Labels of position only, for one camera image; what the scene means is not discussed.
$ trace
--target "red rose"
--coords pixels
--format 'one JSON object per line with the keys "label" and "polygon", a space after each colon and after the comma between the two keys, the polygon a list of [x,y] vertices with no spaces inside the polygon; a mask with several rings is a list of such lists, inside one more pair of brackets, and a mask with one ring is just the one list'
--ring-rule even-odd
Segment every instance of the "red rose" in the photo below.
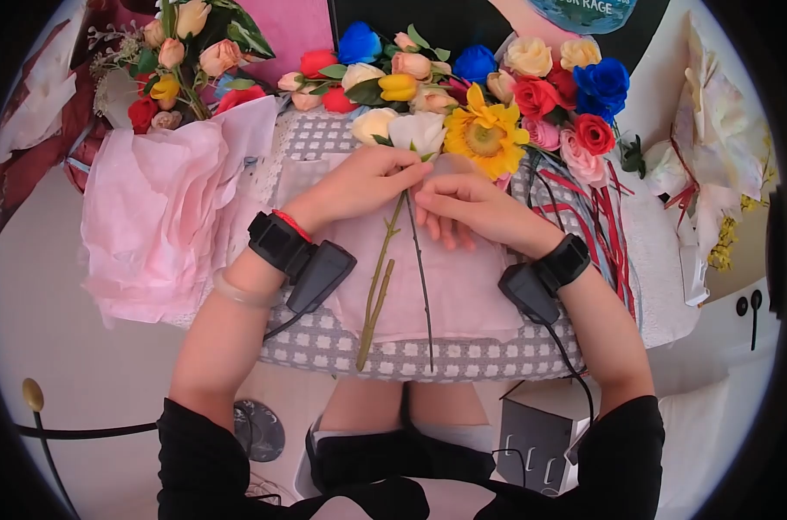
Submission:
{"label": "red rose", "polygon": [[336,65],[338,59],[333,51],[324,49],[322,51],[308,51],[301,57],[301,73],[308,79],[324,79],[326,76],[319,72],[319,69]]}
{"label": "red rose", "polygon": [[534,76],[522,76],[515,83],[515,102],[521,113],[532,120],[542,119],[553,111],[561,97],[548,81]]}
{"label": "red rose", "polygon": [[561,63],[553,62],[553,69],[546,75],[546,80],[553,84],[561,96],[561,102],[558,104],[567,110],[575,110],[578,85],[572,78],[572,72],[564,70]]}
{"label": "red rose", "polygon": [[130,124],[134,127],[135,134],[144,134],[150,128],[150,120],[154,118],[154,114],[159,110],[156,101],[145,96],[130,104],[128,107],[128,117]]}
{"label": "red rose", "polygon": [[578,144],[592,155],[606,154],[616,144],[610,125],[598,116],[581,114],[572,123],[576,128]]}
{"label": "red rose", "polygon": [[330,112],[346,114],[358,108],[356,103],[347,99],[345,89],[341,87],[331,87],[327,93],[321,97],[321,100],[325,104],[325,109]]}
{"label": "red rose", "polygon": [[266,92],[257,85],[253,85],[244,91],[232,89],[226,92],[221,98],[221,103],[217,106],[215,115],[222,114],[230,108],[242,105],[246,101],[263,98],[264,96],[266,96]]}

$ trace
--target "blue rose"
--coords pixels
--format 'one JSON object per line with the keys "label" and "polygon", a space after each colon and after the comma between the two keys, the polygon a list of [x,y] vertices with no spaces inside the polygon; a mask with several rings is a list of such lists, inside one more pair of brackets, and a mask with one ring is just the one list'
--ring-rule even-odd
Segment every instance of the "blue rose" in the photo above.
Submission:
{"label": "blue rose", "polygon": [[472,45],[462,50],[454,62],[452,72],[472,83],[485,83],[486,76],[498,69],[494,53],[482,45]]}
{"label": "blue rose", "polygon": [[572,77],[578,86],[576,111],[579,114],[595,114],[608,123],[625,107],[631,77],[628,69],[619,60],[603,58],[596,65],[572,69]]}
{"label": "blue rose", "polygon": [[338,40],[338,62],[343,65],[372,63],[382,54],[379,35],[365,22],[353,22]]}

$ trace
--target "sunflower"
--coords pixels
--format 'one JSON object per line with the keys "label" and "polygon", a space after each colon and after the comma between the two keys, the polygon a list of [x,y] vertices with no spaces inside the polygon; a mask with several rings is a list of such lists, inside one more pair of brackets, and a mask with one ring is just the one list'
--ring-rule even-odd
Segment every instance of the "sunflower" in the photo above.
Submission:
{"label": "sunflower", "polygon": [[473,160],[493,181],[504,173],[516,172],[524,157],[519,145],[529,142],[529,132],[517,128],[521,117],[517,105],[487,105],[477,83],[472,83],[466,99],[468,107],[455,108],[445,119],[449,130],[445,151]]}

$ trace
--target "pink rose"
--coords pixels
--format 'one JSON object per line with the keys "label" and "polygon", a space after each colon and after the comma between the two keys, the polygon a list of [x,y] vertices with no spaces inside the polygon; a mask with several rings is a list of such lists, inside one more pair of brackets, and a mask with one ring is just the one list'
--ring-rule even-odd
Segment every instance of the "pink rose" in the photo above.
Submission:
{"label": "pink rose", "polygon": [[607,185],[604,161],[578,144],[576,132],[571,128],[561,130],[561,158],[578,182],[594,188]]}
{"label": "pink rose", "polygon": [[521,127],[529,132],[529,143],[547,151],[555,151],[561,146],[561,137],[555,125],[544,120],[524,117]]}

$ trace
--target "right hand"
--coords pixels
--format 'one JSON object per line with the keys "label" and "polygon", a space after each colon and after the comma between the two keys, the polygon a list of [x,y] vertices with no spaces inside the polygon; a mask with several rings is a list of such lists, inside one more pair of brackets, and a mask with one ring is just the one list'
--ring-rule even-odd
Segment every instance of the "right hand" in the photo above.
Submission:
{"label": "right hand", "polygon": [[[471,231],[506,244],[533,259],[554,250],[564,233],[479,175],[438,175],[414,195],[417,224],[427,225],[431,238],[442,237],[447,249],[473,250]],[[456,223],[457,233],[453,228]]]}

